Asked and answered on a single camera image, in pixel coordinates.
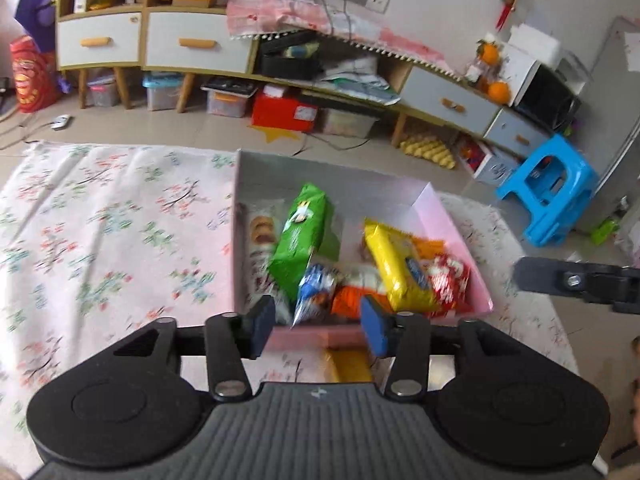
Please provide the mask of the pink shallow cardboard box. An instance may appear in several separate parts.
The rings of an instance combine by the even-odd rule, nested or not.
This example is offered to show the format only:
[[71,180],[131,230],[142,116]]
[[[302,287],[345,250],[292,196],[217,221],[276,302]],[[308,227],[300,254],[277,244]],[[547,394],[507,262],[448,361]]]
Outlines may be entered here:
[[245,304],[245,228],[240,206],[255,200],[284,200],[289,205],[307,182],[326,192],[334,206],[338,217],[335,234],[341,242],[342,261],[360,260],[364,218],[432,240],[444,240],[448,252],[471,270],[468,288],[471,310],[463,313],[462,318],[484,318],[495,310],[495,300],[454,217],[431,184],[375,171],[248,151],[239,151],[236,163],[231,246],[235,310],[242,311]]

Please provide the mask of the red lantern bag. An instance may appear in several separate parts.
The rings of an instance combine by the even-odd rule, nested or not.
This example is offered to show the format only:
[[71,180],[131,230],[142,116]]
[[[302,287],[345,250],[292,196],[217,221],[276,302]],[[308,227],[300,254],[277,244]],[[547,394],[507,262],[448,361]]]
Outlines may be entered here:
[[13,40],[10,52],[20,112],[32,114],[55,104],[61,91],[54,52],[40,52],[32,37],[27,35]]

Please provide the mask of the floral white rug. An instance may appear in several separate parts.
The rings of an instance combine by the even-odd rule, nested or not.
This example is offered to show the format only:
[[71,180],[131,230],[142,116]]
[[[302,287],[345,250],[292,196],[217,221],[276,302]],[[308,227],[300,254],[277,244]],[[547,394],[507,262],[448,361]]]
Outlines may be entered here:
[[[36,471],[36,391],[157,318],[198,325],[233,310],[239,152],[38,143],[1,191],[1,466]],[[492,207],[432,187],[454,217],[495,310],[490,324],[569,370],[551,300],[511,280],[520,243]]]

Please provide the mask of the white blue snack pack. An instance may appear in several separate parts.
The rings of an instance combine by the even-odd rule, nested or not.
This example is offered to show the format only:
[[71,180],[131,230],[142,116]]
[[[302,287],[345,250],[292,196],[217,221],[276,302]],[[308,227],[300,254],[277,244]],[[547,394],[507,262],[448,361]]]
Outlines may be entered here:
[[333,266],[311,263],[298,285],[293,326],[319,323],[328,315],[340,276]]

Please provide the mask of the white cookie snack pack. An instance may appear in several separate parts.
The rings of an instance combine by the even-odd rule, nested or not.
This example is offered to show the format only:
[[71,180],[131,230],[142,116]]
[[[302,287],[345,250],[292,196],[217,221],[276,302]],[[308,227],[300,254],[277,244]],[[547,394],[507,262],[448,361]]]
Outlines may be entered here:
[[280,240],[284,215],[284,200],[256,200],[244,206],[243,270],[250,296],[271,292],[268,266]]

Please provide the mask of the yellow egg tray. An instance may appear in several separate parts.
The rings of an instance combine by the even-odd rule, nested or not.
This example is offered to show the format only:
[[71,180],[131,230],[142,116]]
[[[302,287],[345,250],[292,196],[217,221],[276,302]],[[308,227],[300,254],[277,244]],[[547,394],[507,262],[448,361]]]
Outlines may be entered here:
[[437,136],[414,134],[402,140],[399,148],[405,155],[425,159],[444,169],[453,170],[457,166],[454,155]]

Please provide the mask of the wooden tv cabinet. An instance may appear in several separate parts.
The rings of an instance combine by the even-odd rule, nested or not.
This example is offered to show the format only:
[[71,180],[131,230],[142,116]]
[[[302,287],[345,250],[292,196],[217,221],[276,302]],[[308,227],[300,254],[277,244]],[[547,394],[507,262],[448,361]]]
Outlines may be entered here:
[[109,68],[175,72],[189,94],[197,76],[284,84],[317,98],[389,110],[453,128],[514,156],[527,157],[544,131],[461,76],[364,50],[307,29],[282,35],[229,35],[228,0],[58,0],[56,56],[61,70]]

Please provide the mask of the pink table cloth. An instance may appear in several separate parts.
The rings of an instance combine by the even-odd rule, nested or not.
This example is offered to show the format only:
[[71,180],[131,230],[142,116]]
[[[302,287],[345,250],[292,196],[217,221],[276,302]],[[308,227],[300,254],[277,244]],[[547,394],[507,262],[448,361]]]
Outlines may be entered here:
[[311,0],[228,0],[229,35],[236,38],[282,35],[307,29],[394,58],[420,64],[456,81],[461,77],[444,56],[390,28]]

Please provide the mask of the yellow snack pack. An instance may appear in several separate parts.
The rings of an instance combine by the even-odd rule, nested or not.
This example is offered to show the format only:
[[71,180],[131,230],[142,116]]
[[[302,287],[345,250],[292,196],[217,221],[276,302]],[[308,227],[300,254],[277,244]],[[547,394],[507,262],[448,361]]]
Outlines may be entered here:
[[381,222],[363,221],[363,236],[395,312],[430,313],[438,302],[408,233]]

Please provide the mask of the orange white snack pack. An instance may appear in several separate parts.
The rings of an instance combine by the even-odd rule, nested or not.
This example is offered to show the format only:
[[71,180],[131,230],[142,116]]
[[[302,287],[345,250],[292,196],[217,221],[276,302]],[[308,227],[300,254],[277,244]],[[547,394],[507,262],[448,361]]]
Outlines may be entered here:
[[428,238],[412,236],[411,240],[420,260],[434,260],[436,257],[446,255],[446,244],[443,240],[429,240]]

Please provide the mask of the red white snack pack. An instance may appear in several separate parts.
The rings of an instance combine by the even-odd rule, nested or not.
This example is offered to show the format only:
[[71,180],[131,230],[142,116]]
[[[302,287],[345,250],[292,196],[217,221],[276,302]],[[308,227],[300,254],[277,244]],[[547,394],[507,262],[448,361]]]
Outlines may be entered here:
[[464,262],[454,256],[437,255],[424,266],[424,271],[436,300],[431,318],[472,311],[466,298],[471,271]]

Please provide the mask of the clear white snack pack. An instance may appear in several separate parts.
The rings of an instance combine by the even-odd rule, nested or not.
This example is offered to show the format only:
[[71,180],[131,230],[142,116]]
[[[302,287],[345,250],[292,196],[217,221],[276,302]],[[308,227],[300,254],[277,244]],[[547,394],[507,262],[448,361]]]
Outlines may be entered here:
[[331,300],[330,315],[342,320],[359,321],[360,302],[365,296],[372,296],[387,312],[393,311],[376,266],[369,263],[338,262],[335,269],[338,283]]

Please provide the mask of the purple hat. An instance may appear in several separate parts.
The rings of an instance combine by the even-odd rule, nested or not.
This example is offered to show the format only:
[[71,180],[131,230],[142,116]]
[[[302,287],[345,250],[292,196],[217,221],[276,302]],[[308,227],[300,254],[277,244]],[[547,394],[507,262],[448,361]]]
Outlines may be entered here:
[[14,18],[42,53],[55,51],[56,0],[18,0]]

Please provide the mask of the green snack pack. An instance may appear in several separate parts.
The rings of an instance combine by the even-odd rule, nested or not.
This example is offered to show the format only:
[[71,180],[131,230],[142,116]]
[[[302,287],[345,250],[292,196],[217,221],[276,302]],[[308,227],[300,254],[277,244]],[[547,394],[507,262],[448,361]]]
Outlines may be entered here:
[[310,258],[319,255],[336,261],[341,242],[336,232],[335,209],[321,188],[307,182],[293,200],[279,243],[268,264],[273,281],[291,304]]

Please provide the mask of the gold brown snack pack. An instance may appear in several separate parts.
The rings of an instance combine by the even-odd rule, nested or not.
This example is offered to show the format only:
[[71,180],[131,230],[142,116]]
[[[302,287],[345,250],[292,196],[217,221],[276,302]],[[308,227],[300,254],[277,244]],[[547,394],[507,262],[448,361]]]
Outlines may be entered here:
[[324,377],[331,384],[373,382],[367,350],[328,349],[324,352],[324,362]]

